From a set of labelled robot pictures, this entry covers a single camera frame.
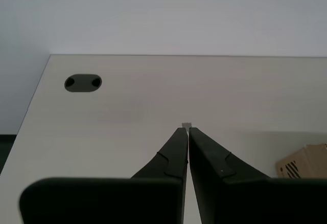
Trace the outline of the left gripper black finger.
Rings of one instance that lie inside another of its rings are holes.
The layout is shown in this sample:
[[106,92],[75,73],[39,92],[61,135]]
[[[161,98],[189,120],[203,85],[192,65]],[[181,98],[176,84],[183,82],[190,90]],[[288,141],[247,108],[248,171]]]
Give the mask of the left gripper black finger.
[[202,223],[326,223],[326,145],[276,164],[276,178],[250,166],[198,128],[190,169]]
[[182,223],[188,134],[178,128],[131,178],[45,178],[22,192],[24,223]]

